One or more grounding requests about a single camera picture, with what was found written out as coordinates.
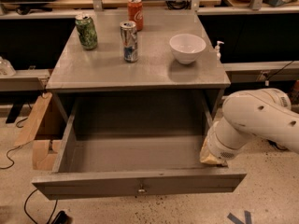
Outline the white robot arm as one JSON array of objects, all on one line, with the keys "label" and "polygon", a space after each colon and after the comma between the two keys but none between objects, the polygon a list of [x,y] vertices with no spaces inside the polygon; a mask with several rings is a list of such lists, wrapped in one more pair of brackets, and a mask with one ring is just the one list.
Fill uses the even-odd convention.
[{"label": "white robot arm", "polygon": [[285,92],[267,88],[230,94],[222,104],[222,118],[208,130],[200,162],[224,164],[255,137],[299,153],[299,115]]}]

